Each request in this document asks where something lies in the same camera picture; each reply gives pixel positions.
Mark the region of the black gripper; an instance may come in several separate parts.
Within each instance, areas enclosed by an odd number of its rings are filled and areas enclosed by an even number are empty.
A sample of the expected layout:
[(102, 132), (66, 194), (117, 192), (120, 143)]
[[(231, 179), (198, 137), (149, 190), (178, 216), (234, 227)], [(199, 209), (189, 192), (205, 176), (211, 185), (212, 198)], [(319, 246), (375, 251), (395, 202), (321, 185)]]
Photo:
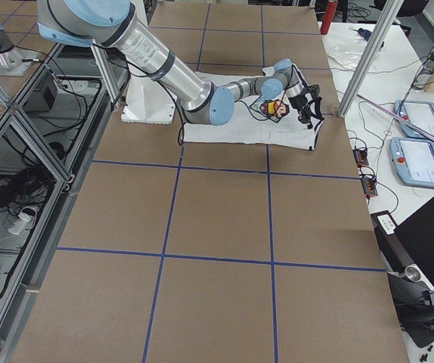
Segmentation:
[(301, 124), (312, 124), (312, 118), (322, 121), (321, 113), (322, 97), (311, 91), (303, 91), (290, 99), (293, 109), (298, 112), (298, 121)]

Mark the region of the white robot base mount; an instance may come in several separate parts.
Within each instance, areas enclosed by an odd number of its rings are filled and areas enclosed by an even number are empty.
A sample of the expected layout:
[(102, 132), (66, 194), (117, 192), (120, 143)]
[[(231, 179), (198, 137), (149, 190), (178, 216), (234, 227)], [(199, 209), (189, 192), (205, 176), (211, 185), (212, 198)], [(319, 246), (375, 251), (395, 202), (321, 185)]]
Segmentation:
[(131, 76), (121, 120), (124, 123), (170, 125), (175, 105), (161, 85), (147, 77)]

